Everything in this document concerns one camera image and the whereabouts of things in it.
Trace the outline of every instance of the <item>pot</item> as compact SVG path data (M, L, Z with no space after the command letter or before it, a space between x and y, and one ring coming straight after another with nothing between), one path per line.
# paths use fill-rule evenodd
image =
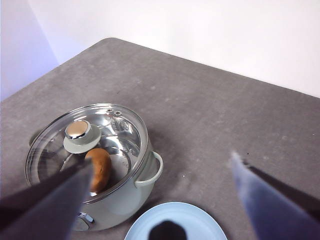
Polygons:
M74 148L72 143L66 144L66 127L77 121L98 129L101 137L96 140L94 136L97 144L89 142L82 150L80 138ZM76 219L76 231L104 230L127 220L147 200L163 171L163 160L153 151L145 123L124 106L97 103L80 107L58 117L36 135L25 161L30 186L84 158L92 143L110 154L110 180L101 192L88 194Z

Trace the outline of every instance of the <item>potato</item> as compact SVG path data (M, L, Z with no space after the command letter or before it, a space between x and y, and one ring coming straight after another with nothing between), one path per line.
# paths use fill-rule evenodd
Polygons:
M110 178L110 155L103 148L94 148L87 152L85 158L91 158L93 164L93 179L91 181L90 191L98 193L107 186Z

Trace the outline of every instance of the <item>table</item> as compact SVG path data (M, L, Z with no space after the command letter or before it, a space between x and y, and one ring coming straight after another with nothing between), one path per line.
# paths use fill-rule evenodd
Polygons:
M32 133L93 103L139 113L164 170L137 214L111 229L74 232L72 239L124 239L143 212L172 201L207 211L229 240L255 239L233 182L233 150L320 198L319 98L117 38L99 41L1 103L2 197L27 187Z

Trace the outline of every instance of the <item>light blue plate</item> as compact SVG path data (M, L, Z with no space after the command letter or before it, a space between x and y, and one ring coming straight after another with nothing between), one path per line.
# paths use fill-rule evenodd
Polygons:
M184 202L167 202L149 209L134 222L124 240L148 240L151 229L166 220L183 227L187 240L227 240L208 213Z

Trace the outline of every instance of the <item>glass lid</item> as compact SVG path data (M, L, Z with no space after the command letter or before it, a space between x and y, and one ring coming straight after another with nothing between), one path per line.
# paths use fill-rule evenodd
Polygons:
M136 172L147 145L147 128L135 112L107 103L80 107L55 119L34 139L25 176L34 185L83 159L90 149L105 149L111 159L110 178L101 192L91 192L85 201L95 202Z

